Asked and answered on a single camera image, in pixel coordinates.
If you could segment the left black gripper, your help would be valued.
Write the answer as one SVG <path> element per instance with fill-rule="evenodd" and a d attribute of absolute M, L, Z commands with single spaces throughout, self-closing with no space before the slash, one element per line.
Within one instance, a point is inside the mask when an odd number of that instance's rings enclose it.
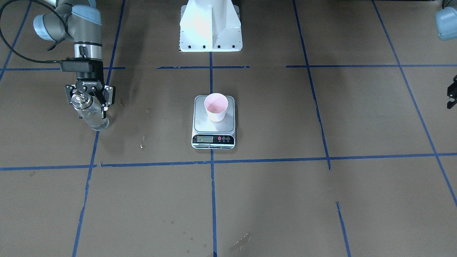
<path fill-rule="evenodd" d="M 457 75 L 454 76 L 453 82 L 447 88 L 447 96 L 449 101 L 447 101 L 447 109 L 452 109 L 457 104 Z"/>

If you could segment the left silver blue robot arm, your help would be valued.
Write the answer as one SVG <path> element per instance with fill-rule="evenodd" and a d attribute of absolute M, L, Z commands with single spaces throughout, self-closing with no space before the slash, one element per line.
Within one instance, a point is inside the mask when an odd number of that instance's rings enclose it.
<path fill-rule="evenodd" d="M 441 10 L 435 14 L 437 36 L 441 41 L 457 38 L 457 1 L 443 0 Z M 452 109 L 457 103 L 457 76 L 454 76 L 452 84 L 447 88 L 447 109 Z"/>

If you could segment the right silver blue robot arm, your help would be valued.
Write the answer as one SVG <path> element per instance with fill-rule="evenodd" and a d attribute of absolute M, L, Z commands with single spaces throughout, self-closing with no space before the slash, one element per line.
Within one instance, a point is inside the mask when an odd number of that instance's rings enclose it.
<path fill-rule="evenodd" d="M 36 16 L 33 27 L 44 40 L 69 41 L 74 57 L 60 61 L 60 70 L 76 74 L 76 88 L 95 97 L 101 107 L 113 104 L 115 88 L 104 81 L 102 19 L 94 0 L 51 0 L 54 11 Z"/>

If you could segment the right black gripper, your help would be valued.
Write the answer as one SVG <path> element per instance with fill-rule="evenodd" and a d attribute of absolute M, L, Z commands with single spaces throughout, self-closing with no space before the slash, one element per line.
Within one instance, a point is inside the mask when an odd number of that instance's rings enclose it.
<path fill-rule="evenodd" d="M 104 70 L 94 72 L 76 72 L 77 83 L 65 85 L 65 95 L 68 104 L 81 104 L 81 93 L 85 92 L 100 98 L 101 107 L 109 107 L 115 103 L 116 87 L 105 86 Z"/>

